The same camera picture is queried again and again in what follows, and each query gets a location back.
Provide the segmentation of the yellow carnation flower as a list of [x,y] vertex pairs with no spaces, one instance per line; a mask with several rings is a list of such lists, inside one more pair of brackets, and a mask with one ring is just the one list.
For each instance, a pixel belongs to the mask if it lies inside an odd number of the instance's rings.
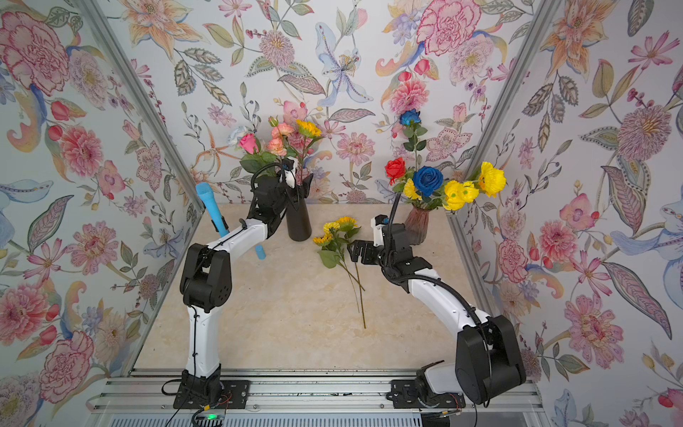
[[325,234],[327,234],[327,233],[332,234],[332,233],[334,233],[334,232],[339,231],[339,229],[340,229],[340,224],[337,222],[338,220],[332,221],[332,222],[327,222],[327,223],[324,225],[324,227],[323,227],[323,236],[324,236]]

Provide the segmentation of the small yellow sunflower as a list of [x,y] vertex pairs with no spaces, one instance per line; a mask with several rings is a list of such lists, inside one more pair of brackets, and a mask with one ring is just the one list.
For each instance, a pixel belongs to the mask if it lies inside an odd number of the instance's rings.
[[344,234],[334,232],[332,234],[325,234],[323,237],[314,238],[313,242],[318,246],[318,255],[323,265],[328,269],[341,267],[349,277],[350,281],[354,283],[359,290],[364,291],[359,280],[359,274],[350,270],[346,261],[347,249],[351,241],[345,237]]

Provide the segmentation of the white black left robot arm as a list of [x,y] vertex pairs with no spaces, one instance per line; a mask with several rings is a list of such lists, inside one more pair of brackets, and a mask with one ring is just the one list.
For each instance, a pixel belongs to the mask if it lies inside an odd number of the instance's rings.
[[311,236],[306,199],[312,180],[310,175],[297,183],[295,173],[286,170],[255,179],[247,218],[233,231],[228,230],[210,185],[196,186],[220,238],[190,246],[181,277],[180,291],[190,316],[190,352],[181,389],[195,399],[215,402],[222,394],[218,332],[222,306],[232,292],[231,263],[271,238],[283,218],[292,240]]

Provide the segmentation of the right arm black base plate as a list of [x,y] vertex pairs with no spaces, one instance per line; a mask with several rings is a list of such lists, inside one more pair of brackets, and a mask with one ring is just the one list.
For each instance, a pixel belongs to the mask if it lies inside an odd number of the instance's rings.
[[435,409],[457,411],[466,408],[462,393],[436,394],[423,380],[392,380],[391,388],[385,394],[395,409]]

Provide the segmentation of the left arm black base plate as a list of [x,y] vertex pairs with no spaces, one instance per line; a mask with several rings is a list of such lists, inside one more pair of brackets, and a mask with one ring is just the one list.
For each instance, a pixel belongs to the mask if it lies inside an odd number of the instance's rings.
[[248,380],[220,380],[208,383],[182,380],[174,398],[174,409],[245,409],[251,382]]

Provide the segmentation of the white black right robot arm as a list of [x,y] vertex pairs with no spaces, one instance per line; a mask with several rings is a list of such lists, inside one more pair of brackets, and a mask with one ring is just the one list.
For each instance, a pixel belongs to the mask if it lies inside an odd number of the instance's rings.
[[432,265],[412,247],[393,239],[389,247],[359,240],[348,249],[350,259],[377,265],[389,283],[422,302],[455,338],[455,361],[420,368],[414,380],[392,383],[395,407],[462,409],[468,402],[490,401],[528,380],[512,322],[476,309],[446,284]]

